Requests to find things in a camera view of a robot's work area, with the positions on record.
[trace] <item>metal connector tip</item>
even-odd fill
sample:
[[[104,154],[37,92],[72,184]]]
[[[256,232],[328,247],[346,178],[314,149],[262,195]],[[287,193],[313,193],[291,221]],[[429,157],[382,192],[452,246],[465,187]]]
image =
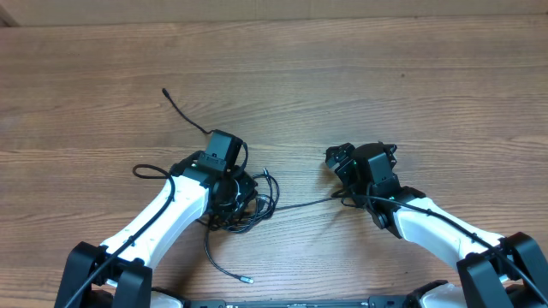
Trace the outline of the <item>metal connector tip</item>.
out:
[[[253,278],[249,278],[249,277],[245,277],[245,276],[241,276],[240,277],[240,281],[243,281],[245,283],[253,283]]]

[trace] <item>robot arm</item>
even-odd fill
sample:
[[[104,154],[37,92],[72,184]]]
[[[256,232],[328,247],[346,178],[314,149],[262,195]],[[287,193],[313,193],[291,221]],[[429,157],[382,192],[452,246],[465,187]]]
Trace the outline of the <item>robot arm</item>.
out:
[[[119,258],[129,262],[140,259],[143,265],[156,269],[181,232],[206,212],[209,188],[184,175],[174,176],[173,181],[176,184],[176,193],[170,206]],[[106,253],[113,253],[131,234],[135,234],[145,225],[159,211],[169,195],[170,182],[166,181],[160,194],[128,226],[101,243],[101,246],[108,247]],[[115,281],[109,280],[108,283],[116,286]]]
[[[503,238],[500,234],[481,230],[452,216],[435,205],[430,198],[415,198],[409,201],[408,204],[442,214],[471,233],[476,233],[481,239],[493,246],[498,245],[499,240]],[[474,242],[447,222],[415,210],[401,208],[394,214],[394,221],[397,231],[403,239],[427,249],[453,270],[456,270],[456,263],[464,259],[469,253],[482,253],[487,250],[487,248],[478,242]]]
[[[358,148],[344,144],[327,149],[325,162],[330,168],[337,165],[335,173],[344,185],[334,196],[353,199],[379,228],[426,248],[459,273],[462,288],[436,281],[411,293],[405,306],[544,306],[548,263],[539,245],[522,233],[505,238],[478,229],[440,209],[424,193],[401,187],[392,172],[395,151],[396,145],[381,142]],[[529,282],[504,289],[501,282],[507,279]]]

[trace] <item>cable end connector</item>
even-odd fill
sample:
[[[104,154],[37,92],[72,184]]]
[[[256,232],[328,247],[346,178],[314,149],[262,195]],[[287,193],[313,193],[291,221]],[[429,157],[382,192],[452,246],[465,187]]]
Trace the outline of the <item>cable end connector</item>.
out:
[[[170,93],[165,88],[162,88],[162,93],[164,94],[165,97],[171,98]]]
[[[240,281],[243,281],[243,282],[249,283],[249,284],[253,284],[253,278],[249,278],[249,277],[245,277],[245,276],[240,276]]]

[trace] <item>black mounting bracket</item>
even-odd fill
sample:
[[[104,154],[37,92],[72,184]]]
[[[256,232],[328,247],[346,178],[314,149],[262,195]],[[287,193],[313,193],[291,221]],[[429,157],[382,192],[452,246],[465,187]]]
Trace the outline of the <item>black mounting bracket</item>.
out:
[[[517,233],[501,239],[496,247],[528,275],[540,292],[548,297],[548,263],[533,238]],[[506,275],[520,279],[518,273],[502,263],[491,251],[470,253],[456,263],[461,277],[462,291],[471,308],[544,307],[527,284],[503,287],[499,280]]]
[[[55,308],[63,308],[89,274],[108,257],[105,250],[106,247],[96,247],[81,242],[70,252],[57,293]],[[139,259],[127,262],[118,258],[110,270],[106,270],[105,274],[93,283],[101,286],[107,279],[116,280],[118,283],[114,298],[92,291],[90,285],[70,307],[150,307],[152,269],[144,266]]]

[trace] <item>wooden table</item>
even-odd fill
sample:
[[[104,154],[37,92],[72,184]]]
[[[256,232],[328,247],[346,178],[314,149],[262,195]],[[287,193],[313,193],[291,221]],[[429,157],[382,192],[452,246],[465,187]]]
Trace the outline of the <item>wooden table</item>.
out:
[[[52,306],[66,257],[130,222],[168,168],[205,149],[161,93],[249,144],[280,206],[339,180],[325,149],[399,145],[403,185],[548,253],[545,15],[157,24],[0,30],[0,304]],[[335,299],[408,293],[458,276],[337,201],[281,211],[248,234],[193,224],[153,285],[190,299]]]

